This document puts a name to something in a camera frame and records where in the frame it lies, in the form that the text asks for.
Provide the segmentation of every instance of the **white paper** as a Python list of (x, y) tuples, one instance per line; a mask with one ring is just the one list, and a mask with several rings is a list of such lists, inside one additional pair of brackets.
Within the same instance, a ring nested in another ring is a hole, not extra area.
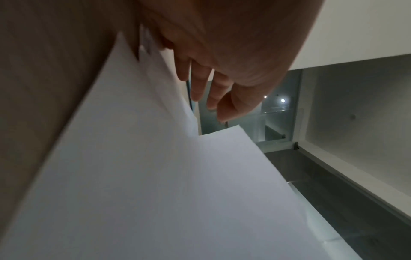
[(326, 259), (245, 132), (188, 137), (146, 71), (120, 36), (0, 259)]

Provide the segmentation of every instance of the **skin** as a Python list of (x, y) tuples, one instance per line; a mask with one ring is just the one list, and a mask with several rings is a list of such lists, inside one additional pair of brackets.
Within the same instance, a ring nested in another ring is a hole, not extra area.
[(139, 0), (143, 23), (174, 50), (177, 76), (191, 66), (191, 99), (225, 122), (253, 110), (283, 79), (323, 0)]

